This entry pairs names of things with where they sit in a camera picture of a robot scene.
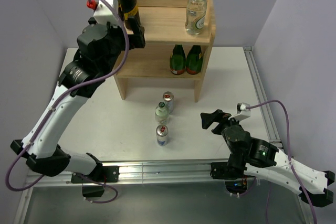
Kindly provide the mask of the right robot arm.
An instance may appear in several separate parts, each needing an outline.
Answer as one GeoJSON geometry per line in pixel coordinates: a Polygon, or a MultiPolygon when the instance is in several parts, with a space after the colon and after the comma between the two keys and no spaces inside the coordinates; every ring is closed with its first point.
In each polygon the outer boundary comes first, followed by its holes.
{"type": "Polygon", "coordinates": [[[212,133],[222,136],[230,151],[228,161],[211,163],[211,177],[236,180],[253,176],[280,185],[315,207],[332,204],[334,194],[328,186],[334,183],[335,173],[310,168],[290,159],[275,145],[252,137],[240,124],[240,119],[249,116],[249,112],[231,115],[222,110],[201,113],[202,128],[217,123],[212,133]]]}

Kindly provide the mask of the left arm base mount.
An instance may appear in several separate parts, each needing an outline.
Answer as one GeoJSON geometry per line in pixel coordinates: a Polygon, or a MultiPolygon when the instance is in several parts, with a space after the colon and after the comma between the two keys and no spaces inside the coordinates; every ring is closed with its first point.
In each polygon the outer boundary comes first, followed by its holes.
{"type": "Polygon", "coordinates": [[[119,166],[107,165],[102,166],[97,173],[90,175],[83,175],[73,173],[70,182],[72,184],[82,185],[82,195],[85,200],[96,204],[107,203],[115,200],[118,196],[118,191],[109,183],[116,183],[119,178],[119,166]],[[110,200],[101,200],[106,189],[111,189],[115,195],[110,200]]]}

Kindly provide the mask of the clear bottle green cap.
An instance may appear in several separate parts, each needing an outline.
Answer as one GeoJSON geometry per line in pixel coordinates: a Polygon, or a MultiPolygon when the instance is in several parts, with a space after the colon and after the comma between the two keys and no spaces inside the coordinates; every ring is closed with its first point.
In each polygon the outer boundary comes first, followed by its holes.
{"type": "Polygon", "coordinates": [[[189,35],[201,33],[207,10],[207,0],[188,0],[186,6],[185,29],[189,35]]]}

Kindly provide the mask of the silver can front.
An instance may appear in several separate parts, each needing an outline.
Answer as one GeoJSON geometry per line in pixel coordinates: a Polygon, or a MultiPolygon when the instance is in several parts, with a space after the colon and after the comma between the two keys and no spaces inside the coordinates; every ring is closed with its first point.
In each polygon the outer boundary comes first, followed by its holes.
{"type": "Polygon", "coordinates": [[[164,124],[160,124],[156,128],[156,140],[160,146],[164,146],[169,141],[169,130],[164,124]]]}

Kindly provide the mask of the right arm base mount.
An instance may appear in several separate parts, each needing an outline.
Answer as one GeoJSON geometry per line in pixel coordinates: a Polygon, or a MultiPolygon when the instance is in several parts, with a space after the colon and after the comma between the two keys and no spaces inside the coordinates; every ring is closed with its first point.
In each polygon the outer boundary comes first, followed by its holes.
{"type": "Polygon", "coordinates": [[[210,176],[212,179],[223,180],[229,195],[237,198],[247,194],[258,184],[256,177],[229,167],[228,162],[212,162],[210,176]]]}

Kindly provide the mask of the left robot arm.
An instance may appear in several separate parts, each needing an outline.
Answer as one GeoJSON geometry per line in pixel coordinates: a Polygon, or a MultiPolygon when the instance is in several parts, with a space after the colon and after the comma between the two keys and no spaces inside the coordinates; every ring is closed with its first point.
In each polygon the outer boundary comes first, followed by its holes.
{"type": "Polygon", "coordinates": [[[83,174],[91,182],[102,176],[102,162],[90,153],[66,153],[58,141],[77,111],[104,83],[105,76],[115,73],[121,52],[144,48],[144,28],[136,18],[128,19],[133,33],[124,37],[121,27],[98,24],[91,18],[78,36],[73,60],[61,73],[47,109],[22,140],[14,140],[11,149],[26,159],[34,172],[54,177],[63,171],[83,174]]]}

